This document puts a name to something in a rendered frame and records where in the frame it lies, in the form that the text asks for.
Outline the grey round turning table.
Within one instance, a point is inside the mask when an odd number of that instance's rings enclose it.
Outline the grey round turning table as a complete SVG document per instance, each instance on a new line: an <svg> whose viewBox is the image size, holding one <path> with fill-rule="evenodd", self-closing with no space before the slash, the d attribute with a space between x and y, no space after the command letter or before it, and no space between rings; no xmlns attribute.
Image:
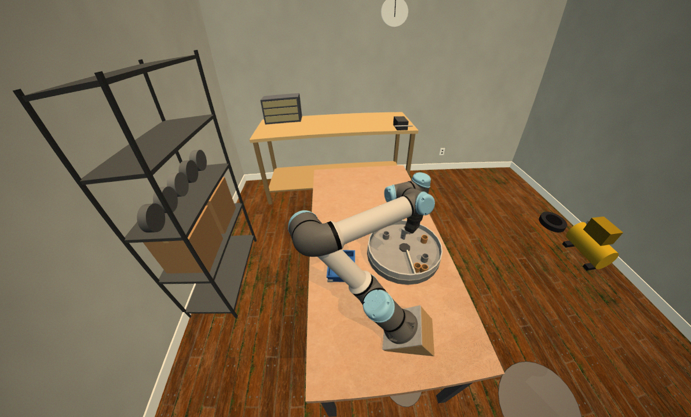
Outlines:
<svg viewBox="0 0 691 417"><path fill-rule="evenodd" d="M414 234L406 234L404 240L401 239L401 229L406 223L407 221L399 221L372 233L367 243L367 259L380 277L394 283L411 285L434 276L440 267L443 250L440 239L425 225L420 224ZM384 231L390 233L388 240L383 239ZM421 243L422 235L428 236L426 244ZM429 254L427 263L421 262L423 253ZM416 273L414 263L426 264L429 269Z"/></svg>

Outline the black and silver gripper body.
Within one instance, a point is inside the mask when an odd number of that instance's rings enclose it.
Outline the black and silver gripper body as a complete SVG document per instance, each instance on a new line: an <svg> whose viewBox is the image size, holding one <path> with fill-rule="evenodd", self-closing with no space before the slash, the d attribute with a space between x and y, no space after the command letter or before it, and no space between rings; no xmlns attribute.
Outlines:
<svg viewBox="0 0 691 417"><path fill-rule="evenodd" d="M422 219L423 216L419 214L415 214L408 217L408 221L404 227L404 230L408 231L411 234L414 234L414 232L416 232L417 228L420 226Z"/></svg>

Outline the blue open crate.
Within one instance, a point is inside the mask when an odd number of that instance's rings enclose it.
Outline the blue open crate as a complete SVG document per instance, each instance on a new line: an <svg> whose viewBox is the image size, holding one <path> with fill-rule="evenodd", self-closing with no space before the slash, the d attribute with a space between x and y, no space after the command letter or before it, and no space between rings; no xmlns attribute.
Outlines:
<svg viewBox="0 0 691 417"><path fill-rule="evenodd" d="M344 253L346 253L349 258L351 258L355 262L355 250L343 250ZM333 282L343 282L342 278L338 277L337 274L334 273L334 271L331 271L329 267L327 267L327 282L333 283Z"/></svg>

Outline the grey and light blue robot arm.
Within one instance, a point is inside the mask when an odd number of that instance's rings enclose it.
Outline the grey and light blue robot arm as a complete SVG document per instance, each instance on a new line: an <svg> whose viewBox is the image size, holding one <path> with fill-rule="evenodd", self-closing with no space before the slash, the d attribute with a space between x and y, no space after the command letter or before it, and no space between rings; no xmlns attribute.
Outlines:
<svg viewBox="0 0 691 417"><path fill-rule="evenodd" d="M430 176L416 173L411 181L385 188L387 203L343 221L322 224L313 212L302 210L293 214L288 222L288 232L297 251L311 258L318 257L342 278L349 291L362 303L368 318L396 344L406 343L416 335L416 316L401 308L375 276L362 271L342 249L351 241L412 215L430 214L435 206L434 198L429 194L430 183Z"/></svg>

